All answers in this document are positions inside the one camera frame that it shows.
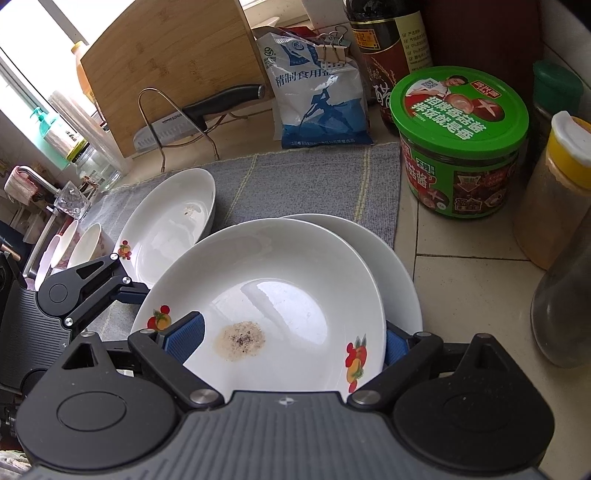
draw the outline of metal screw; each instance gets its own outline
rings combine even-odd
[[[208,403],[214,402],[217,400],[219,394],[211,390],[209,388],[200,388],[199,390],[195,390],[191,392],[189,398],[193,403],[197,405],[206,405]]]
[[[353,394],[353,401],[359,405],[374,405],[382,398],[375,390],[357,390]]]

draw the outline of tile grout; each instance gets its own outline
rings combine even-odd
[[[467,258],[469,260],[504,260],[504,261],[511,261],[511,262],[529,262],[529,258],[502,258],[502,257],[478,257],[478,256],[468,256],[468,255],[437,255],[437,254],[415,254],[415,265],[417,263],[417,257],[424,257],[424,258]]]
[[[417,226],[414,232],[414,264],[413,264],[413,283],[414,283],[414,274],[417,271],[417,250],[418,250],[418,200],[417,200]]]

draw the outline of printed face on label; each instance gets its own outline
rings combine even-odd
[[[460,85],[465,85],[468,83],[467,78],[463,76],[456,76],[456,77],[449,77],[447,80],[443,80],[442,84],[446,87],[459,87]]]

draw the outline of salt bag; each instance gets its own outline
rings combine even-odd
[[[268,33],[256,43],[279,104],[283,148],[372,143],[352,60],[323,61],[312,42],[287,35]]]

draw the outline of dark glass bottle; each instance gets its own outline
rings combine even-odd
[[[531,302],[531,327],[554,365],[591,362],[591,209],[548,269]]]
[[[395,129],[392,88],[406,75],[430,67],[431,53],[416,0],[345,0],[345,13],[365,59],[382,120]]]

